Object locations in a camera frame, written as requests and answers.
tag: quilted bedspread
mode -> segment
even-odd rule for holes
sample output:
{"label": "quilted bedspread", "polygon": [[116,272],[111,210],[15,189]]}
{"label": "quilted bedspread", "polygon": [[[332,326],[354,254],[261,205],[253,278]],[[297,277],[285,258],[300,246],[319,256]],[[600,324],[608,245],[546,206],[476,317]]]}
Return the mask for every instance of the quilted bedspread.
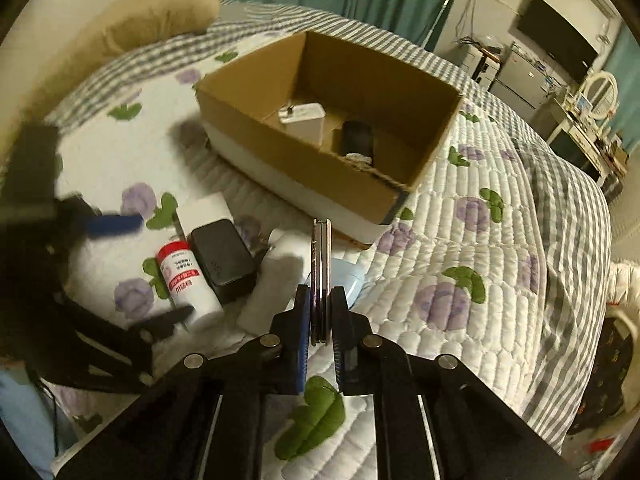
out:
{"label": "quilted bedspread", "polygon": [[[442,152],[409,198],[404,219],[367,251],[338,242],[334,253],[367,269],[354,309],[369,317],[374,332],[409,353],[460,356],[558,448],[586,386],[604,315],[609,218],[599,190],[504,104],[433,54],[326,12],[255,10],[258,20],[218,23],[204,36],[127,54],[71,94],[49,117],[65,134],[58,192],[81,191],[104,211],[142,208],[151,217],[220,190],[249,244],[277,226],[309,232],[307,216],[204,147],[192,83],[232,62],[230,52],[277,41],[275,31],[283,30],[335,34],[428,70],[466,97]],[[85,244],[73,262],[71,295],[123,326],[167,308],[143,264],[172,229]],[[249,339],[235,326],[241,307],[231,306],[206,334],[180,332],[158,345],[158,373],[190,351],[214,356],[237,349]],[[332,363],[330,346],[312,348],[308,376],[335,383]],[[58,396],[83,424],[118,404],[115,396],[68,388]],[[346,421],[336,433],[290,462],[271,449],[287,424],[284,413],[267,444],[263,476],[375,478],[372,399],[344,403]]]}

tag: white tissue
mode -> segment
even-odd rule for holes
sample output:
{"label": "white tissue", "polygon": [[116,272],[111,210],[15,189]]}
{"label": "white tissue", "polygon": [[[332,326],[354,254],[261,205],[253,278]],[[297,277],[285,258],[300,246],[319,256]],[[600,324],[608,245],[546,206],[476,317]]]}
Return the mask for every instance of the white tissue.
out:
{"label": "white tissue", "polygon": [[254,291],[238,317],[238,326],[254,335],[269,332],[273,316],[287,309],[300,283],[311,272],[311,238],[297,231],[274,229],[273,244],[260,266]]}

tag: television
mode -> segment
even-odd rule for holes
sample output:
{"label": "television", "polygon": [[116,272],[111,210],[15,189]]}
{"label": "television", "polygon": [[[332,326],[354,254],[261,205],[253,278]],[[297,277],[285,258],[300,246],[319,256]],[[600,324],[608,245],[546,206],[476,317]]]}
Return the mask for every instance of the television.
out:
{"label": "television", "polygon": [[573,25],[544,0],[531,0],[516,27],[542,47],[576,82],[598,56]]}

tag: wall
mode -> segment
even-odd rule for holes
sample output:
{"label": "wall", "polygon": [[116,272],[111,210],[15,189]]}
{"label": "wall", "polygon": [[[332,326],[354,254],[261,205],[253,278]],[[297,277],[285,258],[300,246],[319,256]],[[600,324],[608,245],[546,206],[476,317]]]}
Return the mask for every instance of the wall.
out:
{"label": "wall", "polygon": [[[453,1],[449,17],[434,50],[436,54],[447,57],[447,52],[450,52],[455,46],[456,23],[460,19],[466,1],[467,0]],[[594,68],[599,70],[609,55],[611,46],[620,28],[620,19],[612,19],[609,23],[608,16],[604,15],[591,0],[545,1],[562,14],[597,51],[603,51],[602,55],[594,63]],[[476,0],[474,33],[491,34],[506,45],[516,40],[536,56],[544,57],[544,52],[514,28],[518,11],[524,8],[524,4],[526,4],[526,0]],[[611,40],[611,44],[608,46],[596,39],[597,35],[607,31],[607,26],[609,27],[607,35]],[[469,20],[467,20],[467,26],[462,32],[462,36],[468,35],[469,33],[470,24]],[[564,82],[567,81],[566,73],[562,69],[557,70],[556,76]]]}
{"label": "wall", "polygon": [[30,0],[0,44],[0,130],[41,68],[115,0]]}

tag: vanity table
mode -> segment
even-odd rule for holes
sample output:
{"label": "vanity table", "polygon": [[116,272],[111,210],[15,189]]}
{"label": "vanity table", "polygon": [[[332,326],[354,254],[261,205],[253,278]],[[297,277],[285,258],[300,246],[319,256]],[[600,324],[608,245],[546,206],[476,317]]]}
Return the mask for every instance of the vanity table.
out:
{"label": "vanity table", "polygon": [[[582,113],[578,102],[587,104]],[[542,105],[530,125],[557,155],[587,173],[599,187],[607,181],[608,189],[621,177],[596,141],[608,142],[606,125],[617,109],[616,79],[609,72],[598,72],[585,79],[575,96],[553,98]]]}

